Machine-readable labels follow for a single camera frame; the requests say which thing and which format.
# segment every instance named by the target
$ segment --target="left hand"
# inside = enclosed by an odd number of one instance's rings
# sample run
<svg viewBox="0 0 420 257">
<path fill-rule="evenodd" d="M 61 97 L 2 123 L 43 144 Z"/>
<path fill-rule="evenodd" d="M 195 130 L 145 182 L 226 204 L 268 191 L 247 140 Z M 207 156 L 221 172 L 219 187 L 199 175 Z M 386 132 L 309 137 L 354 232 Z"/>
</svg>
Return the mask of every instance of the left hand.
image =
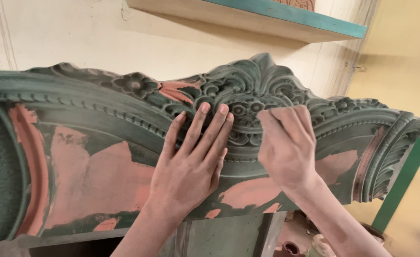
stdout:
<svg viewBox="0 0 420 257">
<path fill-rule="evenodd" d="M 222 104 L 197 143 L 209 110 L 209 103 L 200 105 L 178 151 L 175 145 L 185 113 L 172 121 L 151 181 L 150 207 L 183 219 L 218 187 L 234 116 Z"/>
</svg>

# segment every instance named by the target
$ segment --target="wooden furniture piece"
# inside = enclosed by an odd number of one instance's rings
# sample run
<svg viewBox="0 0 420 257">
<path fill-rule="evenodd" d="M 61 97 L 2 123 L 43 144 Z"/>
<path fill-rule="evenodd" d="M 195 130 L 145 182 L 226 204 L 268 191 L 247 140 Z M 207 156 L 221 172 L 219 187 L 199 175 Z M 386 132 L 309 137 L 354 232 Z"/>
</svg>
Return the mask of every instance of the wooden furniture piece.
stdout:
<svg viewBox="0 0 420 257">
<path fill-rule="evenodd" d="M 219 187 L 185 221 L 297 209 L 257 161 L 260 110 L 307 106 L 317 172 L 342 204 L 383 199 L 392 166 L 420 137 L 412 113 L 317 97 L 269 54 L 172 81 L 69 63 L 0 70 L 0 241 L 125 231 L 171 120 L 186 111 L 179 147 L 202 102 L 212 106 L 206 125 L 221 103 L 235 121 Z"/>
<path fill-rule="evenodd" d="M 273 0 L 127 0 L 127 4 L 139 10 L 306 43 L 359 39 L 367 30 L 363 25 Z"/>
</svg>

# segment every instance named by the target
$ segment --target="right hand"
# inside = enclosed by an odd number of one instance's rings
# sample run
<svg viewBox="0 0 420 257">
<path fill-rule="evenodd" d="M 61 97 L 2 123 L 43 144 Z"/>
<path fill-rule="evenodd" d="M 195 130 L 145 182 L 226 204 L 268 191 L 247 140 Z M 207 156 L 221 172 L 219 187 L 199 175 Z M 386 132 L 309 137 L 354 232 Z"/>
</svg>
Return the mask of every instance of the right hand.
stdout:
<svg viewBox="0 0 420 257">
<path fill-rule="evenodd" d="M 285 193 L 313 186 L 316 139 L 307 107 L 274 108 L 259 112 L 263 140 L 258 159 Z"/>
</svg>

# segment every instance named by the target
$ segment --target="fingernail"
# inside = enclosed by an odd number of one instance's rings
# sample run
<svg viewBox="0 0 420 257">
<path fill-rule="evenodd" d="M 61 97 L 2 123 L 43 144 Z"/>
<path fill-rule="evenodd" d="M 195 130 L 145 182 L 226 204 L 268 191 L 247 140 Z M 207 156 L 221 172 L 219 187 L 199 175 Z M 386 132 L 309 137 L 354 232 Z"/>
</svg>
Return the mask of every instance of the fingernail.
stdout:
<svg viewBox="0 0 420 257">
<path fill-rule="evenodd" d="M 207 102 L 202 103 L 201 109 L 204 114 L 208 113 L 208 110 L 210 109 L 210 104 Z"/>
<path fill-rule="evenodd" d="M 184 119 L 184 114 L 185 114 L 186 112 L 185 111 L 182 111 L 182 113 L 181 114 L 179 114 L 176 118 L 175 118 L 175 120 L 177 120 L 177 121 L 182 121 L 183 119 Z"/>
<path fill-rule="evenodd" d="M 229 111 L 229 107 L 227 106 L 227 104 L 221 104 L 221 106 L 219 106 L 219 112 L 222 114 L 226 114 Z"/>
<path fill-rule="evenodd" d="M 234 120 L 234 114 L 232 114 L 232 113 L 227 114 L 226 120 L 227 121 L 233 121 Z"/>
</svg>

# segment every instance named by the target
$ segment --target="forearm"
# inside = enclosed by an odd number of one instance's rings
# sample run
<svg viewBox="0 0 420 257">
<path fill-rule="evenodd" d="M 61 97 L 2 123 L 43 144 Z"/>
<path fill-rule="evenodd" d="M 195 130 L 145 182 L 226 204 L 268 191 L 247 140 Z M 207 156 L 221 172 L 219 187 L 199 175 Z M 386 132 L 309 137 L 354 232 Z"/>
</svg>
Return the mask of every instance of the forearm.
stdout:
<svg viewBox="0 0 420 257">
<path fill-rule="evenodd" d="M 301 190 L 283 191 L 313 221 L 340 257 L 390 257 L 316 174 Z"/>
<path fill-rule="evenodd" d="M 142 208 L 137 219 L 111 257 L 154 257 L 184 219 L 158 209 L 151 202 Z"/>
</svg>

